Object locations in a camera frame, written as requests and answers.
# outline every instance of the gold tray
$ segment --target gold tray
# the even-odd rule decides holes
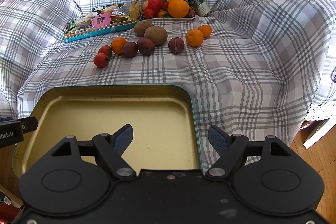
[[[191,99],[172,85],[113,85],[54,88],[35,106],[36,131],[25,134],[13,155],[13,170],[26,170],[67,135],[78,141],[113,134],[125,124],[133,141],[122,158],[140,169],[199,169],[200,157]],[[95,163],[94,157],[82,157]]]

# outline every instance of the bottle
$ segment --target bottle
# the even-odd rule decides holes
[[[0,191],[0,202],[5,202],[8,205],[11,205],[12,203],[11,199],[1,191]]]

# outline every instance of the plate of fruit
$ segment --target plate of fruit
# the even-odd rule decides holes
[[[146,0],[142,10],[148,21],[191,21],[196,16],[186,0]]]

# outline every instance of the pink snack package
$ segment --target pink snack package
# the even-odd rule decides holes
[[[110,12],[105,12],[93,18],[92,27],[98,28],[109,24],[111,24]]]

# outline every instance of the can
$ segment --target can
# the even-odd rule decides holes
[[[209,6],[204,2],[204,0],[188,0],[189,4],[195,10],[196,14],[204,17],[211,13]]]

